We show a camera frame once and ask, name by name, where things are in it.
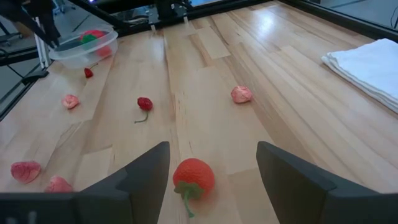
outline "plastic bowl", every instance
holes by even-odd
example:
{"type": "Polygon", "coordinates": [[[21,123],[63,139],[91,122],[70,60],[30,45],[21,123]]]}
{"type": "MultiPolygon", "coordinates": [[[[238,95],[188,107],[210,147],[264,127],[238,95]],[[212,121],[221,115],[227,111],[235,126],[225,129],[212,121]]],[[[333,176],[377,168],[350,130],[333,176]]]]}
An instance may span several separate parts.
{"type": "Polygon", "coordinates": [[[51,50],[51,59],[60,61],[67,68],[83,68],[115,54],[118,50],[118,33],[111,26],[103,25],[71,33],[60,46],[51,50]],[[100,30],[105,35],[82,44],[80,36],[87,30],[100,30]]]}

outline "wooden tabletop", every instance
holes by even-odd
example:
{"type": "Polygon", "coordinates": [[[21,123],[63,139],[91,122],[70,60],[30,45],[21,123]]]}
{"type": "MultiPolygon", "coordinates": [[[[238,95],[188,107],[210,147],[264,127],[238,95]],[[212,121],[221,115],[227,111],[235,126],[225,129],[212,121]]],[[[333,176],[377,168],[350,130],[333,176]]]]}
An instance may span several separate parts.
{"type": "Polygon", "coordinates": [[[398,191],[397,115],[320,60],[371,39],[274,1],[118,42],[91,79],[55,62],[1,121],[0,191],[41,192],[53,175],[82,190],[161,141],[170,142],[170,176],[197,157],[216,187],[192,202],[189,220],[169,181],[159,223],[277,223],[258,141],[379,192],[398,191]],[[236,85],[248,86],[253,101],[234,104],[236,85]],[[66,110],[66,94],[81,104],[66,110]],[[134,124],[145,117],[140,96],[154,109],[134,124]],[[21,185],[9,168],[25,160],[44,169],[21,185]]]}

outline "green stem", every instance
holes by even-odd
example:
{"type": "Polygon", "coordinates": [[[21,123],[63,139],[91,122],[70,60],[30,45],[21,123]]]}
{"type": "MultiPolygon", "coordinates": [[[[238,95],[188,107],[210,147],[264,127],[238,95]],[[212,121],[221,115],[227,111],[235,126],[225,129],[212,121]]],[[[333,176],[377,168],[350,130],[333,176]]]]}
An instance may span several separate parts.
{"type": "Polygon", "coordinates": [[[195,216],[195,214],[191,212],[191,210],[189,209],[189,206],[188,206],[188,200],[189,200],[189,193],[190,192],[191,192],[190,190],[186,190],[184,192],[184,205],[185,205],[185,209],[187,209],[189,217],[193,218],[195,216]]]}
{"type": "Polygon", "coordinates": [[[90,67],[90,69],[92,69],[95,65],[97,65],[98,63],[95,63],[93,66],[90,67]]]}
{"type": "Polygon", "coordinates": [[[146,112],[147,112],[147,116],[145,117],[145,119],[143,119],[141,121],[135,121],[134,124],[146,121],[148,119],[148,111],[146,111],[146,112]]]}

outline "white towel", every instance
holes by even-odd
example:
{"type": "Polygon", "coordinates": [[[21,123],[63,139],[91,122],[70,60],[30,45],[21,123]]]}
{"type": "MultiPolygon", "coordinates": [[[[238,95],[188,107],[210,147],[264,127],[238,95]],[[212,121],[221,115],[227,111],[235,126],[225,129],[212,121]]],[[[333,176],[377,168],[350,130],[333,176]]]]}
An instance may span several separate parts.
{"type": "Polygon", "coordinates": [[[377,40],[322,57],[337,74],[398,113],[398,44],[377,40]]]}

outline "small red strawberry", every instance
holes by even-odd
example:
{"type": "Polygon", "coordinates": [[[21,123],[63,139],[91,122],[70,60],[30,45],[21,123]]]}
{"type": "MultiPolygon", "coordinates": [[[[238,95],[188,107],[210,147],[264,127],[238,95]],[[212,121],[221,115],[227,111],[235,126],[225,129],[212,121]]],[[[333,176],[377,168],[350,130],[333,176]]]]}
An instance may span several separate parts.
{"type": "Polygon", "coordinates": [[[90,68],[85,68],[85,75],[86,75],[86,78],[91,78],[93,75],[94,75],[94,73],[93,73],[93,71],[91,71],[91,69],[95,66],[95,65],[97,65],[98,63],[96,63],[96,64],[94,64],[93,66],[91,66],[90,68]]]}
{"type": "Polygon", "coordinates": [[[152,104],[151,100],[146,97],[138,98],[137,104],[141,108],[141,110],[143,110],[147,113],[147,116],[142,121],[135,121],[134,124],[146,121],[148,119],[148,111],[150,111],[152,109],[152,107],[154,106],[152,104]]]}
{"type": "Polygon", "coordinates": [[[94,75],[94,73],[93,73],[93,71],[91,71],[91,69],[85,68],[85,75],[86,75],[86,78],[91,78],[94,75]]]}
{"type": "Polygon", "coordinates": [[[174,192],[181,194],[189,217],[192,218],[195,214],[189,209],[188,201],[209,194],[215,185],[214,173],[209,165],[199,159],[185,159],[175,170],[173,183],[174,192]]]}

